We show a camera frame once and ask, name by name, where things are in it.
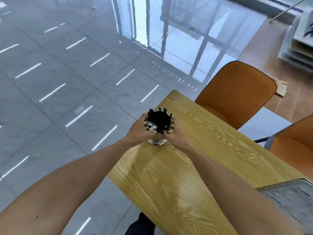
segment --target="table top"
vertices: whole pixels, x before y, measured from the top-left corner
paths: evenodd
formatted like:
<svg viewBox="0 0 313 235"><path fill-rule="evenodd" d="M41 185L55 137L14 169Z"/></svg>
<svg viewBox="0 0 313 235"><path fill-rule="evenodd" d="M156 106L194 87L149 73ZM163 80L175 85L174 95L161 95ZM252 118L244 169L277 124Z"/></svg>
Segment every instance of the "table top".
<svg viewBox="0 0 313 235"><path fill-rule="evenodd" d="M176 90L159 106L198 149L254 188L304 177ZM237 234L190 159L169 142L131 148L108 176L164 234Z"/></svg>

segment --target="chair backrest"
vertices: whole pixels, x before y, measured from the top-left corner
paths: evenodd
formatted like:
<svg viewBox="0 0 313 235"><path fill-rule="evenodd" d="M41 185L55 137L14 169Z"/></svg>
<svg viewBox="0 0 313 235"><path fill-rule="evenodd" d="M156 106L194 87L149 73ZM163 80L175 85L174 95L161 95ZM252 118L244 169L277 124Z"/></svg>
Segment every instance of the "chair backrest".
<svg viewBox="0 0 313 235"><path fill-rule="evenodd" d="M243 126L275 94L273 79L256 68L233 61L213 77L196 99L220 112L235 129Z"/></svg>
<svg viewBox="0 0 313 235"><path fill-rule="evenodd" d="M275 137L291 138L313 151L313 114L279 131Z"/></svg>

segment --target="right arm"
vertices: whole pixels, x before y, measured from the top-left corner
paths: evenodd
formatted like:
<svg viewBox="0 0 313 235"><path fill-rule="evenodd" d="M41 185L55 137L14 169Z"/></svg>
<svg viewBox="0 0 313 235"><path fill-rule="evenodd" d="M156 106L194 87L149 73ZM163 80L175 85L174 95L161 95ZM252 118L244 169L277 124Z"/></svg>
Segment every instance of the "right arm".
<svg viewBox="0 0 313 235"><path fill-rule="evenodd" d="M172 119L174 131L164 134L164 138L190 158L239 235L303 235L294 221L272 201L194 147L177 119Z"/></svg>

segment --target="hand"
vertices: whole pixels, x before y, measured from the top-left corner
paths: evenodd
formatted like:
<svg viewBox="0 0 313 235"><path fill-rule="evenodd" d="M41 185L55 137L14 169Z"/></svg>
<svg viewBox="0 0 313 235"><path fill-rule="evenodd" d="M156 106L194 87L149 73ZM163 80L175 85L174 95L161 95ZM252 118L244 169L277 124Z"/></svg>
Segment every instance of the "hand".
<svg viewBox="0 0 313 235"><path fill-rule="evenodd" d="M151 130L146 130L145 121L148 113L144 113L140 116L140 118L133 123L129 132L126 134L124 139L131 143L132 146L136 146L148 138L152 138L155 136Z"/></svg>
<svg viewBox="0 0 313 235"><path fill-rule="evenodd" d="M163 138L167 139L174 147L181 151L188 150L190 147L193 147L192 142L185 134L181 124L178 122L178 119L173 116L171 118L174 123L174 126L171 126L173 132L164 133Z"/></svg>

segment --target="skin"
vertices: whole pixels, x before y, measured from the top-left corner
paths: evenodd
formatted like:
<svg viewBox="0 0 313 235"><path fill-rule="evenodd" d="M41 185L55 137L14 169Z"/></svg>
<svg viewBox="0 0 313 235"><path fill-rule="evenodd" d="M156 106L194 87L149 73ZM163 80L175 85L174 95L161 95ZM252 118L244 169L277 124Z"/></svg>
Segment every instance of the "skin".
<svg viewBox="0 0 313 235"><path fill-rule="evenodd" d="M154 136L144 127L146 116L143 114L115 144L58 168L25 190L0 213L0 234L61 234L122 155ZM303 235L270 200L195 148L178 120L173 117L173 121L173 133L164 134L164 138L191 159L239 235Z"/></svg>

